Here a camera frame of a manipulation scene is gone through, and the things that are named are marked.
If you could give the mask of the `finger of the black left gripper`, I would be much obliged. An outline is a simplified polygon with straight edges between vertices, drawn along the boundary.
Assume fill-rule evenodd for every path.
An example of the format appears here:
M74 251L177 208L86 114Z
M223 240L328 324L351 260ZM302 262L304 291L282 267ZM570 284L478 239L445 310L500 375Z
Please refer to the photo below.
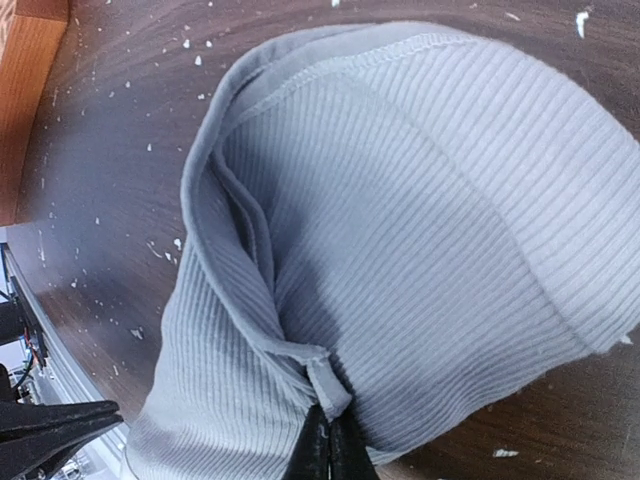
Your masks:
M122 421L114 401L21 404L2 368L1 477L50 479L82 447Z

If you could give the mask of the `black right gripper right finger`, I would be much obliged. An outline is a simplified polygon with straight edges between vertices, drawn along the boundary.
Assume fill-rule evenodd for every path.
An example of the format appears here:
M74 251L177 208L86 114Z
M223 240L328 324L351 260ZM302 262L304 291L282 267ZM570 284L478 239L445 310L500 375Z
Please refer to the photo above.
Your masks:
M329 450L331 479L379 480L352 414L342 414L330 424Z

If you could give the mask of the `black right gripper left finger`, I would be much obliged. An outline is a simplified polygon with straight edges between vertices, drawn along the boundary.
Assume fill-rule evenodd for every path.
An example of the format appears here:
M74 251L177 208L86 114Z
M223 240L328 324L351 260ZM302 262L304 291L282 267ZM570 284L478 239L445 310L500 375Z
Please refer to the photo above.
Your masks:
M329 424L321 407L309 409L282 479L329 479Z

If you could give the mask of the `grey beige sock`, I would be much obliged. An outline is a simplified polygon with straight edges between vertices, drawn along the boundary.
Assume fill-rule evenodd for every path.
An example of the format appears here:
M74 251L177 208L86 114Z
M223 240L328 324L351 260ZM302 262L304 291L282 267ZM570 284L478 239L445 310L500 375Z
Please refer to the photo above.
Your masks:
M520 50L332 25L221 79L125 479L282 479L311 407L378 465L639 322L639 145Z

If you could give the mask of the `brown wooden organizer box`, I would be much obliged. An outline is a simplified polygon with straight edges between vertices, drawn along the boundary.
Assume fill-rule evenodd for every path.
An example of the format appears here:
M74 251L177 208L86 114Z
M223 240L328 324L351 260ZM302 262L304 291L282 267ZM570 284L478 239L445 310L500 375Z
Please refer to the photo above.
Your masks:
M32 126L69 21L67 1L1 3L1 225L16 221Z

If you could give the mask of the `aluminium front rail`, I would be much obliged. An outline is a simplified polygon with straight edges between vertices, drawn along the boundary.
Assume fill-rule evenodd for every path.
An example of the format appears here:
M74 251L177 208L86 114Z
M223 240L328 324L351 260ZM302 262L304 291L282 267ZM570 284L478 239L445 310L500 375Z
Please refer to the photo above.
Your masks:
M1 246L1 369L21 404L105 399L64 345L7 244ZM128 432L123 421L82 447L50 479L116 479Z

